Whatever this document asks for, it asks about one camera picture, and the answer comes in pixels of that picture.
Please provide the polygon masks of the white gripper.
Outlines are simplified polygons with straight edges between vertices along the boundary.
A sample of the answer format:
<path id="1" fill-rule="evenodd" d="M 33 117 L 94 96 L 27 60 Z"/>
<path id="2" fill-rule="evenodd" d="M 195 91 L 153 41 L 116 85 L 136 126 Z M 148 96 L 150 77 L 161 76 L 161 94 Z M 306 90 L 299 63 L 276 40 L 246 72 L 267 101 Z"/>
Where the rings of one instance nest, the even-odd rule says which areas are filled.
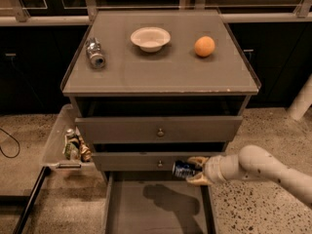
<path id="1" fill-rule="evenodd" d="M 216 183 L 225 183 L 243 177 L 243 170 L 237 155 L 202 157 L 193 156 L 187 162 L 197 167 L 203 167 L 203 174 L 199 173 L 188 177 L 186 181 L 196 186 L 208 186 Z"/>

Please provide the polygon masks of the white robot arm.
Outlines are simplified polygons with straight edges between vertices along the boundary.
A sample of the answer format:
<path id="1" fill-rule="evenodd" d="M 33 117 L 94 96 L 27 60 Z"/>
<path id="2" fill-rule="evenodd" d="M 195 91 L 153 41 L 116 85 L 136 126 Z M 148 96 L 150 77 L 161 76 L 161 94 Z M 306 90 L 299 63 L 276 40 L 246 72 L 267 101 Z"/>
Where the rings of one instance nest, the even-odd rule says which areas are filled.
<path id="1" fill-rule="evenodd" d="M 213 185 L 230 180 L 267 179 L 277 183 L 312 209 L 312 176 L 284 165 L 259 146 L 247 145 L 233 155 L 190 157 L 188 162 L 202 169 L 195 176 L 186 179 L 190 184 Z"/>

